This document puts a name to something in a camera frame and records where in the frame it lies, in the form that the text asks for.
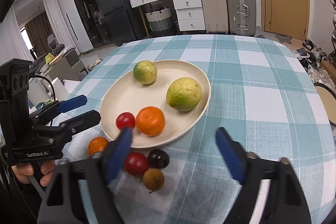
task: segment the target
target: green plastic bag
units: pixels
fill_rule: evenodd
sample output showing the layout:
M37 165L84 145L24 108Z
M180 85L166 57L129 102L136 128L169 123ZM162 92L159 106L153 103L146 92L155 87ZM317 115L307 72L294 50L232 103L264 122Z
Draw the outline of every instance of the green plastic bag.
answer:
M45 57L45 62L49 64L52 60L54 60L54 56L51 53L48 53L47 56Z

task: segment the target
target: wicker basket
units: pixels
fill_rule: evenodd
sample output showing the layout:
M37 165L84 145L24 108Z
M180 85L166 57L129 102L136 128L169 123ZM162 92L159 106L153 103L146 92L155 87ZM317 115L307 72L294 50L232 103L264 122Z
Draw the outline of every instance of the wicker basket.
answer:
M160 11L148 13L146 14L146 17L152 31L164 31L173 26L170 8L164 8Z

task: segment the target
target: orange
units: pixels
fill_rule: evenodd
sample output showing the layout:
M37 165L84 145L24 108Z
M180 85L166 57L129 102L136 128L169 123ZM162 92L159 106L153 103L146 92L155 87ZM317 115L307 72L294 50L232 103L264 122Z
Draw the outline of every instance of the orange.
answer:
M145 135L159 135L165 127L163 112L154 106L143 108L136 116L136 126Z
M95 152L102 152L104 151L105 147L109 141L105 139L104 137L96 137L91 140L89 143L89 146L87 148L87 151L89 153L89 156L91 156Z

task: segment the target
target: checkered tablecloth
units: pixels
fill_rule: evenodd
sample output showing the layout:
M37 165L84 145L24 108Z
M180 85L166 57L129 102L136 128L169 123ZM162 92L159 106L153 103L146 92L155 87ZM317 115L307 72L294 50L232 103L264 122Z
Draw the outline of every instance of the checkered tablecloth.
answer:
M211 82L211 100L206 114L189 133L163 147L171 161L163 170L166 182L161 190L149 194L138 178L122 172L110 185L125 223L223 223L241 187L231 179L216 147L214 136L220 126L245 150L261 158L289 158L312 223L320 223L335 198L333 136L308 75L290 50L277 42L182 35L128 43L115 49L71 94L86 95L86 106L62 115L55 124L99 110L108 88L137 62L164 59L199 66ZM103 135L100 126L77 134L65 146L64 155L71 160L85 159L90 140ZM82 196L90 223L97 223L85 183ZM261 194L261 200L264 198L265 193ZM262 208L258 204L252 223L257 222Z

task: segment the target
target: desk leg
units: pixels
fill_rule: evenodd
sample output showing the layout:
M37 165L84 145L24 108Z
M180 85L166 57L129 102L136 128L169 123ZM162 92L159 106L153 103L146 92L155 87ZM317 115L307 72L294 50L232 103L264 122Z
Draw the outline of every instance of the desk leg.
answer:
M141 15L143 26L145 27L145 31L146 31L147 37L150 38L149 37L149 33L148 33L148 29L147 29L147 24L146 24L146 21L145 21L145 17L143 16L143 12L142 12L141 6L139 6L139 12L140 12L140 15Z

